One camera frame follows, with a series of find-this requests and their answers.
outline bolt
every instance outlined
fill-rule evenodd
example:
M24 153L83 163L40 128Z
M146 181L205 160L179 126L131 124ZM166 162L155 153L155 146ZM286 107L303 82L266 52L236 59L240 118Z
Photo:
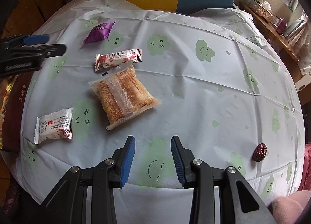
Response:
M79 167L78 166L72 166L71 168L70 168L70 171L72 172L72 173L75 173L75 172L77 172L79 170Z
M108 158L105 160L105 164L107 164L107 165L112 165L113 163L114 163L114 160L111 158Z
M228 167L228 172L230 173L235 173L236 172L236 168L234 168L233 166Z
M192 163L196 164L196 165L200 165L202 163L202 160L196 158L192 160Z

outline purple candy wrapper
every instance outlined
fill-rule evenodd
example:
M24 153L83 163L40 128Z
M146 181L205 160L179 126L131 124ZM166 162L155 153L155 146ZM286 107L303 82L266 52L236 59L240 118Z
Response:
M108 39L108 36L110 34L111 28L114 25L113 23L102 23L100 25L95 26L87 38L83 41L84 44L86 43L92 43L96 41L102 41L104 39Z

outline tablecloth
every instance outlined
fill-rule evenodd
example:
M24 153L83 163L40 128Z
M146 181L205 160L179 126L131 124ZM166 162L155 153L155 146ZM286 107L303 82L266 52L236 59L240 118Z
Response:
M113 21L109 40L82 44L92 27ZM49 43L65 43L67 51L34 73L20 155L2 155L38 203L71 166L96 166L128 135L136 139L136 152L128 183L114 189L118 223L189 222L192 189L178 182L174 135L210 166L235 166L267 205L298 188L304 160L298 95L246 13L209 9L185 16L140 10L124 0L75 0L36 34L49 34ZM138 79L162 104L107 131L107 116L88 85L101 77L94 72L95 54L132 48L142 49L143 61L134 64ZM70 107L74 138L34 145L36 118ZM268 152L257 163L252 154L259 143ZM90 194L87 207L89 221Z

